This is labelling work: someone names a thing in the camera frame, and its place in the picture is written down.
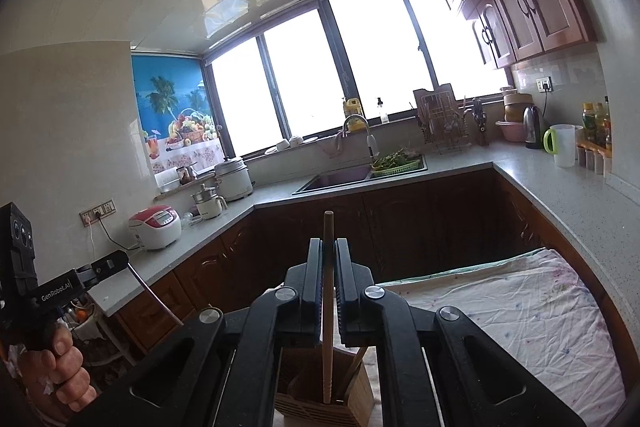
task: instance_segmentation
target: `faucet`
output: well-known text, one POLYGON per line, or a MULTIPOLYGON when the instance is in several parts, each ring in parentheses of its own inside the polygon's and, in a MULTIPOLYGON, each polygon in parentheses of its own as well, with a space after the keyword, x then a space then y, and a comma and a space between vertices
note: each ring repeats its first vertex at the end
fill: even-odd
POLYGON ((364 123, 364 127, 367 129, 367 147, 369 147, 369 156, 371 157, 371 162, 374 162, 378 159, 378 155, 380 155, 380 151, 378 151, 378 144, 376 142, 376 137, 371 134, 371 129, 369 128, 369 122, 364 116, 359 114, 350 114, 347 118, 344 119, 344 123, 342 124, 342 137, 346 138, 347 136, 347 124, 350 120, 360 120, 364 123))

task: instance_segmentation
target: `green handle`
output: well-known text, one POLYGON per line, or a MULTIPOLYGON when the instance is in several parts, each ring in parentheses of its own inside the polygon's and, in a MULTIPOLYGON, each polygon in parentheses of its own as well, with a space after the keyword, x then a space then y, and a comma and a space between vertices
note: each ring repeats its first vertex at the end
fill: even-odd
POLYGON ((556 130, 555 129, 547 129, 545 136, 542 139, 542 145, 545 146, 545 151, 549 154, 558 154, 558 145, 556 144, 556 130), (548 139, 551 137, 551 149, 549 149, 548 139))

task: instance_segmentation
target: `white speckled countertop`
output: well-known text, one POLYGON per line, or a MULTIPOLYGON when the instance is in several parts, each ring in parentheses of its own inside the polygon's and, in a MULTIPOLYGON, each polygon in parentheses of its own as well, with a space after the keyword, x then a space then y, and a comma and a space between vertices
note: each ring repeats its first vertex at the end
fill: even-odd
MULTIPOLYGON (((556 168, 551 155, 521 145, 495 142, 463 152, 425 156, 428 170, 393 178, 370 180, 306 194, 293 194, 311 176, 257 187, 249 197, 229 203, 221 216, 182 230, 180 239, 156 252, 131 254, 131 264, 154 283, 191 254, 218 237, 254 208, 318 200, 494 168, 517 187, 544 214, 600 280, 640 353, 640 207, 584 168, 556 168)), ((142 292, 129 271, 92 288, 90 294, 106 315, 112 315, 142 292)))

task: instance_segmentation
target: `palm tree picture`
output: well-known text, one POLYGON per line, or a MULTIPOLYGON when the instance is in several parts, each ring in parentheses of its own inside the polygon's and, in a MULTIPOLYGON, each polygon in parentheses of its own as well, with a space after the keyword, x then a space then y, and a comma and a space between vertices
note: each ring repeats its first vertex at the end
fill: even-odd
POLYGON ((151 83, 156 89, 146 96, 149 99, 151 108, 157 114, 169 113, 174 120, 177 120, 171 109, 178 106, 178 99, 175 96, 175 84, 164 76, 153 76, 151 83))
POLYGON ((187 98, 189 99, 189 106, 196 111, 204 111, 206 110, 206 104, 204 103, 204 98, 202 97, 202 93, 199 89, 194 89, 191 91, 187 98))

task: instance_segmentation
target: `window frame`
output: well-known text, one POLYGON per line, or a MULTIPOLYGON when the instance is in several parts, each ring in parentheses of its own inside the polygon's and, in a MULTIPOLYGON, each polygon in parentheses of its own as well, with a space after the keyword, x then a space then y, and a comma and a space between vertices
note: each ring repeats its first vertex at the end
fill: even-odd
MULTIPOLYGON (((414 27, 414 31, 418 39, 418 51, 421 51, 424 56, 433 88, 436 89, 440 84, 438 83, 438 77, 433 67, 431 55, 429 54, 429 49, 426 45, 424 35, 422 34, 422 29, 420 28, 411 2, 409 0, 402 1, 404 2, 404 7, 407 10, 409 18, 411 19, 412 26, 414 27)), ((209 95, 210 105, 213 109, 213 118, 216 122, 216 125, 218 126, 218 134, 220 136, 220 141, 222 143, 222 149, 225 153, 225 156, 234 157, 235 151, 231 137, 226 128, 225 117, 222 111, 222 104, 220 103, 220 96, 216 88, 216 79, 213 73, 212 66, 213 61, 226 52, 230 51, 231 49, 235 48, 242 42, 245 42, 249 39, 256 39, 258 50, 260 51, 260 58, 262 59, 262 66, 267 78, 269 92, 271 94, 271 102, 273 103, 282 137, 287 139, 291 138, 289 121, 287 120, 286 110, 284 104, 282 103, 282 97, 280 96, 280 91, 278 89, 278 81, 276 78, 276 74, 274 74, 273 71, 273 65, 271 64, 271 58, 269 55, 269 50, 267 48, 266 40, 264 38, 264 33, 274 26, 277 26, 283 22, 286 22, 312 10, 318 11, 318 15, 322 23, 322 28, 324 29, 324 34, 326 36, 329 49, 331 50, 331 54, 334 59, 335 68, 338 73, 338 78, 340 80, 340 85, 342 86, 342 92, 344 93, 345 99, 360 98, 358 86, 356 84, 353 71, 351 70, 349 56, 344 46, 342 36, 340 35, 340 29, 338 28, 338 24, 329 0, 302 0, 299 3, 294 4, 293 6, 284 9, 282 12, 275 14, 274 16, 268 17, 257 24, 249 26, 238 34, 233 35, 231 38, 223 40, 222 42, 220 42, 220 44, 216 45, 212 49, 212 51, 204 54, 202 57, 202 69, 205 79, 205 86, 207 94, 209 95)), ((513 86, 513 76, 511 74, 510 68, 504 68, 504 70, 506 72, 507 82, 513 86)), ((493 102, 495 100, 501 100, 502 95, 501 93, 495 93, 484 95, 479 98, 483 102, 493 102)), ((410 109, 391 113, 388 115, 388 117, 389 121, 398 121, 404 120, 406 118, 412 118, 416 114, 417 112, 415 109, 410 109)), ((381 123, 380 117, 369 118, 368 121, 370 125, 377 125, 381 123)), ((327 137, 336 134, 340 129, 341 127, 335 127, 324 131, 319 131, 308 136, 304 136, 304 138, 327 137)), ((260 149, 245 154, 242 157, 245 159, 251 159, 256 156, 261 156, 266 150, 267 148, 260 149)))

